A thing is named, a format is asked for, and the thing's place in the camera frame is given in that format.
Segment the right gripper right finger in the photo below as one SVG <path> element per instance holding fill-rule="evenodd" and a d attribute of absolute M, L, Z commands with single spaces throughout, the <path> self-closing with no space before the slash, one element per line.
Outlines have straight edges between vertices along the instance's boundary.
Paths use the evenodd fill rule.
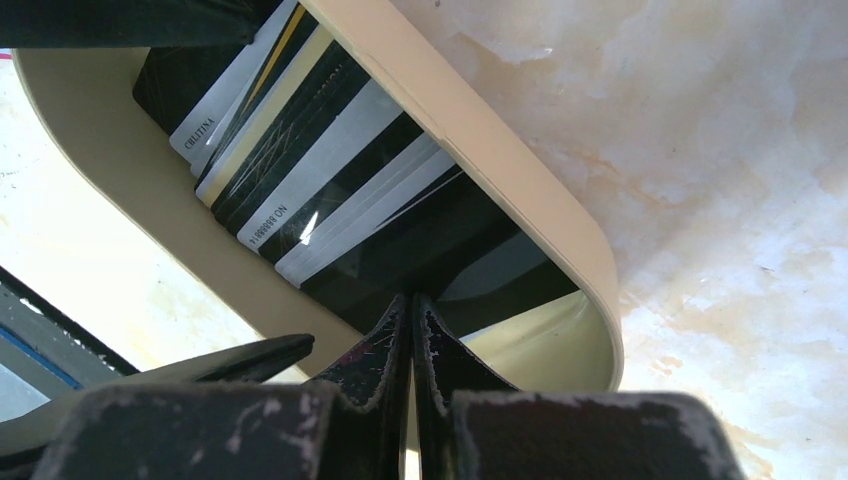
<path fill-rule="evenodd" d="M 421 473 L 426 479 L 740 479 L 719 421 L 668 392 L 521 391 L 411 302 Z"/>

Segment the black card gold edge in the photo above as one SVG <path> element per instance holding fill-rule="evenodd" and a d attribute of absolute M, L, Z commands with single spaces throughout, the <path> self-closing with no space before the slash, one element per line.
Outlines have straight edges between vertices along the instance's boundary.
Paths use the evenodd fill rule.
<path fill-rule="evenodd" d="M 332 35 L 297 1 L 282 2 L 170 138 L 213 206 L 316 67 Z"/>

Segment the black striped card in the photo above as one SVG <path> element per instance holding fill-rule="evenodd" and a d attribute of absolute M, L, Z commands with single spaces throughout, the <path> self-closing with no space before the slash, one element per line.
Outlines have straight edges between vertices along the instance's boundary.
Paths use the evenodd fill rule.
<path fill-rule="evenodd" d="M 241 243 L 277 261 L 421 133 L 331 42 L 211 211 Z"/>

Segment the black card with chip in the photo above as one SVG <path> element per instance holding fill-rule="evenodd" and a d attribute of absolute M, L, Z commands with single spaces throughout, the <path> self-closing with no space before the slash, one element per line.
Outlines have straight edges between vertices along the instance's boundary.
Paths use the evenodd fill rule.
<path fill-rule="evenodd" d="M 152 48 L 133 87 L 133 98 L 171 135 L 242 50 L 237 44 Z"/>

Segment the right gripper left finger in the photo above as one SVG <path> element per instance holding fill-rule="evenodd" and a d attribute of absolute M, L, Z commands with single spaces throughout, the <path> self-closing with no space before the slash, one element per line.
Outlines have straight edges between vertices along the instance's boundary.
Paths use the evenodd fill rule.
<path fill-rule="evenodd" d="M 398 479 L 410 328 L 397 296 L 376 326 L 300 385 L 121 385 L 87 395 L 37 479 Z"/>

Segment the black card white edge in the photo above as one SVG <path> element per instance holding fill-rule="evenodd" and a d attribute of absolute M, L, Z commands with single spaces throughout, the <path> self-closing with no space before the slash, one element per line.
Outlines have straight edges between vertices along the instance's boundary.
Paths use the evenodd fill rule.
<path fill-rule="evenodd" d="M 358 332 L 399 294 L 430 298 L 471 334 L 576 291 L 576 284 L 433 141 L 418 137 L 309 232 L 276 270 Z"/>

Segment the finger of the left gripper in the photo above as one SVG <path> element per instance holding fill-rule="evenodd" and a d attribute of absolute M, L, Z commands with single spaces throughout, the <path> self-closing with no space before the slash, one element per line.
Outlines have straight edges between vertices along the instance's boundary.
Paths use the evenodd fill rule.
<path fill-rule="evenodd" d="M 250 43 L 265 0 L 6 0 L 4 48 L 197 47 Z"/>
<path fill-rule="evenodd" d="M 264 382 L 306 358 L 314 341 L 311 334 L 264 339 L 62 394 L 22 416 L 1 423 L 1 462 L 37 463 L 65 417 L 89 393 L 108 387 L 142 384 Z"/>

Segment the beige oval card tray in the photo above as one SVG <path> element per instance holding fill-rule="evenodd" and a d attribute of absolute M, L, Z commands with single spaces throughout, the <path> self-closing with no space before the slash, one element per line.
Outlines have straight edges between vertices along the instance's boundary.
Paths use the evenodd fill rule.
<path fill-rule="evenodd" d="M 616 267 L 583 206 L 387 1 L 309 1 L 329 27 L 472 180 L 586 296 L 598 346 L 562 345 L 566 388 L 617 388 L 623 371 Z M 145 234 L 263 333 L 316 325 L 338 353 L 353 330 L 237 245 L 191 198 L 164 135 L 130 98 L 141 67 L 123 48 L 12 48 L 28 98 L 67 161 Z"/>

